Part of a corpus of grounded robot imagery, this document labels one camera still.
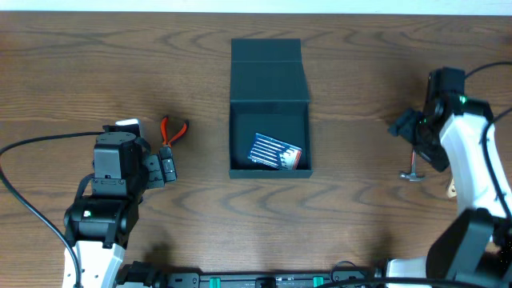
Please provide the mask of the red-handled cutting pliers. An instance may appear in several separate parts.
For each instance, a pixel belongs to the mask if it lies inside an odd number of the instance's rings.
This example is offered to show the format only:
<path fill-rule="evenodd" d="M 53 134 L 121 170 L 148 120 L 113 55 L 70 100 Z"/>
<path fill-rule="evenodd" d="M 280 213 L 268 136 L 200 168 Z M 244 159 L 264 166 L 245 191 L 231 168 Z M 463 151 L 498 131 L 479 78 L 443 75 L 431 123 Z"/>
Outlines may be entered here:
<path fill-rule="evenodd" d="M 171 131 L 170 124 L 179 124 L 179 130 Z M 160 122 L 160 133 L 162 136 L 162 145 L 172 147 L 190 128 L 190 122 L 187 119 L 181 119 L 165 115 Z"/>

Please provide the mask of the small black-handled hammer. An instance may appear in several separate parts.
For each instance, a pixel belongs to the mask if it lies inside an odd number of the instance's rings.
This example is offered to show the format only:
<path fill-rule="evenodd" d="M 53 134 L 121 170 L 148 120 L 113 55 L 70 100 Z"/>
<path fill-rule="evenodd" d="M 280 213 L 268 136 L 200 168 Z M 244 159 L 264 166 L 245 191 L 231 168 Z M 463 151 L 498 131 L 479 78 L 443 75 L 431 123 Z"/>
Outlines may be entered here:
<path fill-rule="evenodd" d="M 416 170 L 416 159 L 417 154 L 415 150 L 412 150 L 410 157 L 410 171 L 409 172 L 401 172 L 399 174 L 399 178 L 401 180 L 407 180 L 409 182 L 422 182 L 425 180 L 425 176 L 419 175 Z"/>

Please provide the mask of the orange scraper with wooden handle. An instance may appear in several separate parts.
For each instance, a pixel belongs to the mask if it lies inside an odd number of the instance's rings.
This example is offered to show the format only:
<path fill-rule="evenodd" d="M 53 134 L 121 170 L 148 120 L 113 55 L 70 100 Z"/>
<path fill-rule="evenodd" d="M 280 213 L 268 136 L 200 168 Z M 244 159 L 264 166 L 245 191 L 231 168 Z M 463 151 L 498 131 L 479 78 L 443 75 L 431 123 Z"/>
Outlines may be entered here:
<path fill-rule="evenodd" d="M 455 198 L 457 196 L 457 191 L 455 188 L 454 178 L 451 178 L 449 184 L 446 187 L 446 196 L 448 198 Z"/>

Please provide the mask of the blue precision screwdriver set case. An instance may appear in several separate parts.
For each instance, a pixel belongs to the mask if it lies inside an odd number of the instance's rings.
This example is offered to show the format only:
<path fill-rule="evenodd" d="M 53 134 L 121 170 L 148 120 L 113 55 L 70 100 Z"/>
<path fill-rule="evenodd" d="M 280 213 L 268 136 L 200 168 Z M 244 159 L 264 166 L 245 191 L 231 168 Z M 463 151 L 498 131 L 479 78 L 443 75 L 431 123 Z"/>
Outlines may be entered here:
<path fill-rule="evenodd" d="M 300 147 L 256 133 L 248 159 L 278 170 L 295 170 L 301 156 Z"/>

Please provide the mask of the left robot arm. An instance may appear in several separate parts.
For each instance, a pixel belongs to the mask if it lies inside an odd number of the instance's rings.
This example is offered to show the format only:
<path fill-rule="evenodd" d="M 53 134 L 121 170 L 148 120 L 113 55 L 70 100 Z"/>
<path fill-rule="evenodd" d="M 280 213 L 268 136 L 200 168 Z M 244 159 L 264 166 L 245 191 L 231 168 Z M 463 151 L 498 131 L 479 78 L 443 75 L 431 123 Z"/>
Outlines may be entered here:
<path fill-rule="evenodd" d="M 94 173 L 64 217 L 64 287 L 113 287 L 123 262 L 138 206 L 148 189 L 177 179 L 171 148 L 152 154 L 145 140 L 130 132 L 105 132 L 96 138 Z"/>

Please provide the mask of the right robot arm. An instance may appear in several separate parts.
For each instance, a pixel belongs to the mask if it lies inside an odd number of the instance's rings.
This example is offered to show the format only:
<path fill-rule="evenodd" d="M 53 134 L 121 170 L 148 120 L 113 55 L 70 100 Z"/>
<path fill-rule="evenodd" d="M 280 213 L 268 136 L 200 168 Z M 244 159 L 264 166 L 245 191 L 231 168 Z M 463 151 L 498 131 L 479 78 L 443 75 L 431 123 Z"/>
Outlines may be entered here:
<path fill-rule="evenodd" d="M 430 72 L 422 110 L 406 110 L 389 132 L 436 171 L 449 169 L 458 216 L 427 256 L 388 261 L 387 287 L 511 285 L 511 188 L 495 145 L 490 104 L 465 93 L 469 74 L 443 67 Z"/>

